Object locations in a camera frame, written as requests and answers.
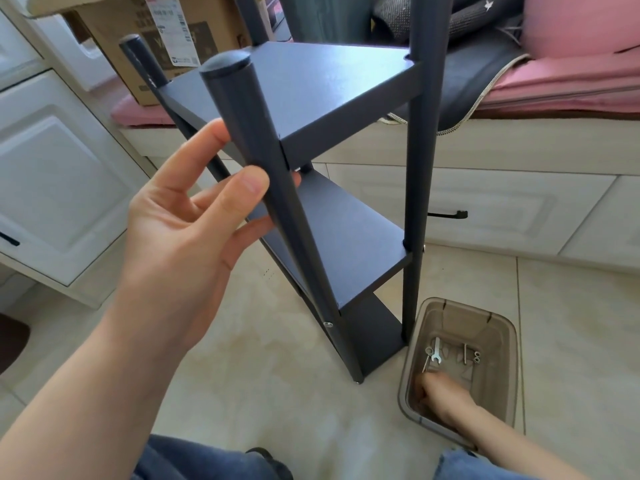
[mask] cardboard box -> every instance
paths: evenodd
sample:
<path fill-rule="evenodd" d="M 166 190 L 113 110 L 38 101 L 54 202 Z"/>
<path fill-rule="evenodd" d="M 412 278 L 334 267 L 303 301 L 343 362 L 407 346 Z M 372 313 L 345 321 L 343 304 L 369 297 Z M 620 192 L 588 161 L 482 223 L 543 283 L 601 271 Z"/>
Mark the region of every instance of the cardboard box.
<path fill-rule="evenodd" d="M 251 44 L 234 0 L 29 0 L 27 8 L 34 17 L 74 12 L 143 106 L 158 101 L 120 50 L 122 37 L 142 36 L 169 79 Z"/>

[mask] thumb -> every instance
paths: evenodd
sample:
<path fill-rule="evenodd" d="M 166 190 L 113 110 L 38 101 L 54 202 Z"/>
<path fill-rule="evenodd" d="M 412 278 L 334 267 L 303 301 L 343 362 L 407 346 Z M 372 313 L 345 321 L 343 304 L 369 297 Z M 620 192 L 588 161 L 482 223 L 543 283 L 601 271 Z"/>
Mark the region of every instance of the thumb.
<path fill-rule="evenodd" d="M 260 167 L 247 166 L 228 181 L 220 195 L 193 224 L 193 231 L 219 253 L 238 226 L 260 203 L 269 188 L 269 176 Z"/>

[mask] right hand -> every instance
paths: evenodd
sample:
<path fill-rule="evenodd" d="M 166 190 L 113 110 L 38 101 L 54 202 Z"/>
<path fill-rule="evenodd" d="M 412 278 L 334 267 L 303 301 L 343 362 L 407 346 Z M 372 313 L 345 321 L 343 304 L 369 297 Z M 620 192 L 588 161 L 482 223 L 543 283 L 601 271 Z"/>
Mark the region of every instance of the right hand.
<path fill-rule="evenodd" d="M 442 371 L 418 375 L 416 391 L 420 402 L 426 404 L 441 421 L 453 428 L 465 411 L 476 408 L 469 391 Z"/>

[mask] floor tile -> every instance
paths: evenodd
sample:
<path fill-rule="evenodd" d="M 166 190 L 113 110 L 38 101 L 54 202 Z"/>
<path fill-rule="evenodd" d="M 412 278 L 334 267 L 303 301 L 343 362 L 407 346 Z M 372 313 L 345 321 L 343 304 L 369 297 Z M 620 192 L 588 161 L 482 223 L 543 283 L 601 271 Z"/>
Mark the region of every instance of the floor tile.
<path fill-rule="evenodd" d="M 399 273 L 376 292 L 398 318 L 402 316 L 402 284 Z M 427 244 L 418 304 L 434 296 L 502 315 L 520 334 L 515 257 Z M 515 428 L 521 433 L 525 430 L 522 385 L 519 374 Z"/>
<path fill-rule="evenodd" d="M 23 409 L 24 405 L 0 383 L 0 438 L 9 430 Z"/>
<path fill-rule="evenodd" d="M 527 434 L 594 478 L 636 478 L 640 278 L 518 269 Z"/>
<path fill-rule="evenodd" d="M 421 295 L 515 319 L 515 260 L 460 252 L 428 248 Z M 478 279 L 469 281 L 480 290 L 464 293 L 455 279 L 463 262 L 476 268 L 469 273 Z M 400 296 L 397 279 L 380 290 L 392 308 Z M 400 412 L 403 362 L 399 353 L 354 384 L 302 300 L 265 250 L 253 246 L 210 331 L 181 364 L 155 431 L 238 450 L 261 445 L 300 478 L 429 478 L 450 443 Z"/>
<path fill-rule="evenodd" d="M 43 285 L 34 286 L 7 311 L 7 315 L 31 327 L 31 336 L 20 357 L 0 379 L 21 400 L 30 402 L 89 336 L 103 309 L 92 310 Z"/>

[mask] sticker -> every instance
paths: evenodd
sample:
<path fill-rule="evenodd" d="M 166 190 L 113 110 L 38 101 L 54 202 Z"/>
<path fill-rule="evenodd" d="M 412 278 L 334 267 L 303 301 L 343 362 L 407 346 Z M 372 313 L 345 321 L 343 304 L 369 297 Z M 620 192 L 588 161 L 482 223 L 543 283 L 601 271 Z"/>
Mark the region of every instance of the sticker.
<path fill-rule="evenodd" d="M 145 0 L 175 67 L 199 67 L 200 60 L 180 0 Z"/>

